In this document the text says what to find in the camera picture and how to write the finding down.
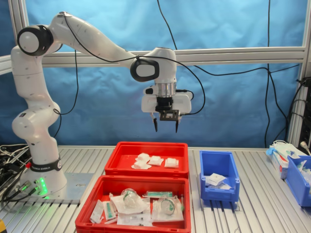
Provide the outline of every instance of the green light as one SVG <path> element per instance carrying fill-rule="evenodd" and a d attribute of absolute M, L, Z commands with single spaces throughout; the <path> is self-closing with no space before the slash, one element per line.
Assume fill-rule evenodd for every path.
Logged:
<path fill-rule="evenodd" d="M 41 195 L 45 195 L 45 194 L 48 193 L 48 189 L 46 188 L 44 179 L 43 179 L 43 178 L 40 178 L 40 181 L 41 181 L 41 186 L 42 186 L 42 189 L 43 189 L 43 192 L 41 193 Z"/>

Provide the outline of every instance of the red plastic bin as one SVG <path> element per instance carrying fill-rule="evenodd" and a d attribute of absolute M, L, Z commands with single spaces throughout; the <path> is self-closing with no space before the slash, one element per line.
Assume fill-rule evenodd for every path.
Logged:
<path fill-rule="evenodd" d="M 164 159 L 161 166 L 132 169 L 135 158 L 141 153 L 149 156 L 157 155 Z M 164 167 L 165 159 L 179 160 L 178 168 Z M 106 175 L 152 176 L 152 177 L 183 177 L 188 178 L 188 145 L 185 143 L 164 142 L 119 142 L 112 152 L 106 166 Z"/>
<path fill-rule="evenodd" d="M 113 195 L 120 195 L 126 188 L 134 189 L 142 196 L 147 191 L 172 191 L 173 195 L 179 198 L 184 195 L 183 212 L 184 221 L 178 222 L 155 222 L 153 227 L 123 226 L 116 223 L 105 224 L 105 218 L 100 224 L 93 224 L 89 220 L 97 200 L 109 200 L 109 192 Z M 157 177 L 133 177 L 133 176 L 100 176 L 82 207 L 76 221 L 77 233 L 190 233 L 190 195 L 189 183 L 184 178 L 157 178 Z"/>

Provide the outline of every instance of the ribbed metal surface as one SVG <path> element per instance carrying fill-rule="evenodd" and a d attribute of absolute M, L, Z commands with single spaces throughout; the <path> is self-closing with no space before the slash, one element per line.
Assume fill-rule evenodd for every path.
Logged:
<path fill-rule="evenodd" d="M 94 173 L 91 186 L 80 205 L 17 202 L 0 207 L 0 218 L 9 233 L 47 232 L 74 233 L 74 221 L 114 147 L 60 147 L 67 172 Z M 190 148 L 191 228 L 197 233 L 311 233 L 311 209 L 300 208 L 287 184 L 277 172 L 264 150 L 222 149 L 232 151 L 241 180 L 237 203 L 202 201 L 200 199 L 199 150 Z"/>

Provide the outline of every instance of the aluminum frame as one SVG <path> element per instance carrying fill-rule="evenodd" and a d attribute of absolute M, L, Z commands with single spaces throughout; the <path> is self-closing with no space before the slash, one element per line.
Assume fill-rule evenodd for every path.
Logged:
<path fill-rule="evenodd" d="M 29 25 L 25 0 L 8 0 L 15 40 L 18 32 Z M 266 64 L 266 63 L 301 63 L 299 79 L 311 75 L 311 0 L 308 0 L 306 10 L 306 23 L 303 46 L 301 47 L 257 47 L 257 48 L 232 48 L 232 49 L 202 49 L 202 50 L 177 50 L 176 57 L 179 62 L 187 66 L 193 65 L 224 65 L 224 64 Z M 132 51 L 137 55 L 144 55 L 148 51 Z M 106 63 L 100 59 L 77 53 L 80 67 L 119 67 L 119 64 Z M 0 57 L 0 75 L 11 72 L 9 56 Z M 74 67 L 73 52 L 57 52 L 43 59 L 43 67 Z M 305 100 L 307 88 L 302 88 L 298 98 Z M 294 111 L 300 115 L 304 113 L 305 104 L 298 101 Z M 289 142 L 298 146 L 302 119 L 294 115 L 289 129 Z"/>

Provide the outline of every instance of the plastic packaging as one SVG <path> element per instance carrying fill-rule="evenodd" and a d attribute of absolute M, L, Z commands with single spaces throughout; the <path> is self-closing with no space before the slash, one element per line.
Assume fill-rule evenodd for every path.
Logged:
<path fill-rule="evenodd" d="M 205 183 L 213 186 L 218 186 L 220 185 L 226 177 L 213 173 L 210 176 L 205 176 Z"/>
<path fill-rule="evenodd" d="M 164 167 L 178 167 L 178 165 L 179 165 L 178 159 L 167 158 L 165 160 L 165 166 Z"/>
<path fill-rule="evenodd" d="M 133 169 L 149 169 L 151 165 L 146 164 L 143 160 L 138 160 L 132 165 Z"/>
<path fill-rule="evenodd" d="M 303 166 L 305 165 L 307 160 L 302 161 L 300 164 L 297 165 L 298 170 L 301 172 L 303 169 Z"/>
<path fill-rule="evenodd" d="M 144 198 L 142 201 L 147 205 L 147 209 L 137 214 L 119 214 L 118 225 L 128 226 L 146 226 L 152 227 L 151 211 L 150 211 L 150 198 Z"/>
<path fill-rule="evenodd" d="M 143 162 L 148 162 L 150 160 L 150 157 L 148 154 L 146 153 L 141 153 L 140 155 L 138 155 L 138 157 L 135 159 L 136 161 L 143 161 Z"/>
<path fill-rule="evenodd" d="M 154 200 L 151 219 L 153 222 L 183 221 L 181 203 L 177 196 Z"/>
<path fill-rule="evenodd" d="M 156 165 L 156 166 L 161 166 L 163 161 L 164 161 L 164 159 L 161 159 L 160 156 L 151 156 L 150 161 L 148 162 L 148 164 Z"/>
<path fill-rule="evenodd" d="M 161 197 L 173 197 L 173 192 L 154 192 L 154 191 L 147 191 L 144 195 L 144 198 L 161 198 Z"/>
<path fill-rule="evenodd" d="M 136 214 L 148 208 L 139 195 L 133 189 L 125 189 L 120 196 L 112 197 L 118 214 Z"/>
<path fill-rule="evenodd" d="M 89 220 L 92 223 L 101 223 L 102 219 L 104 218 L 102 217 L 103 211 L 104 211 L 104 204 L 100 200 L 97 200 L 97 203 Z"/>
<path fill-rule="evenodd" d="M 106 221 L 116 217 L 116 213 L 111 210 L 111 202 L 103 201 Z"/>

